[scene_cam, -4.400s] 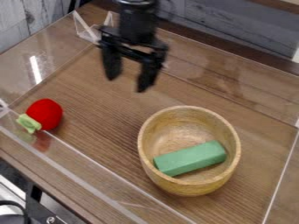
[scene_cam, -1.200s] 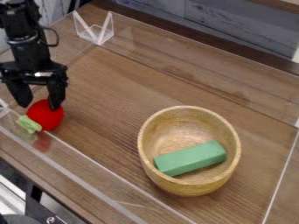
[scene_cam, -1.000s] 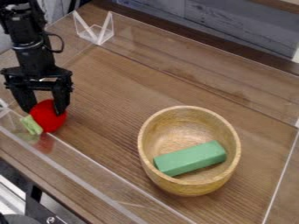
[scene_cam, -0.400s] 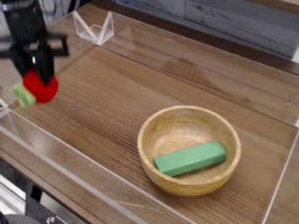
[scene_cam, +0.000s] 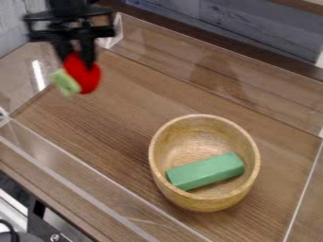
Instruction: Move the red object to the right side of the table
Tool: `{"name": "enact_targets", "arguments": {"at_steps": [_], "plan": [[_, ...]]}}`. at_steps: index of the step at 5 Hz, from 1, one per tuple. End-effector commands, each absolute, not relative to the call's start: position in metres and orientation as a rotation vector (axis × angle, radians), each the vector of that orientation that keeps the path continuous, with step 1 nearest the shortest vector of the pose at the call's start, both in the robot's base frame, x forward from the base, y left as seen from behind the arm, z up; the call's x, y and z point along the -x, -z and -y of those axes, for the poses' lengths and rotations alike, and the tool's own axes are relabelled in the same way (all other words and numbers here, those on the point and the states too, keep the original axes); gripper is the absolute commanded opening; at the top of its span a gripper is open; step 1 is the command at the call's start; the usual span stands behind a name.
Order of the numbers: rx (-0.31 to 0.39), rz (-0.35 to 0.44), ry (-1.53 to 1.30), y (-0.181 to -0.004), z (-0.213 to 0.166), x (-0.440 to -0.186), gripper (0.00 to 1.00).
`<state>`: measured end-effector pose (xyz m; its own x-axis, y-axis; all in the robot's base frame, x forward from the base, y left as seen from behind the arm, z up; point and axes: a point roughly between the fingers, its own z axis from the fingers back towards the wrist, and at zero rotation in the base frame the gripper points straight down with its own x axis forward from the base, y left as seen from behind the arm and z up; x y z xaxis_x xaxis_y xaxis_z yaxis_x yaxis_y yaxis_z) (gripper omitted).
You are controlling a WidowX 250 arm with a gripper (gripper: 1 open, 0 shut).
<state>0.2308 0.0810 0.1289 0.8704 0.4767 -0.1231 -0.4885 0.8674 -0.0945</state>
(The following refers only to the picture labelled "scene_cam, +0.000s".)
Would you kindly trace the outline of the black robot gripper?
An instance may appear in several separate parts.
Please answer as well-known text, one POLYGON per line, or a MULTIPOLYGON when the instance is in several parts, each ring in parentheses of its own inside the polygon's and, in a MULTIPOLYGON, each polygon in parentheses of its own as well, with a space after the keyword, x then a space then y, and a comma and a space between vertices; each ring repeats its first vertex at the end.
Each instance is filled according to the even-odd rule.
POLYGON ((111 7, 89 0, 47 0, 48 8, 23 15, 32 42, 49 42, 61 61, 73 52, 69 40, 80 40, 80 58, 88 70, 96 60, 95 39, 112 33, 111 7))

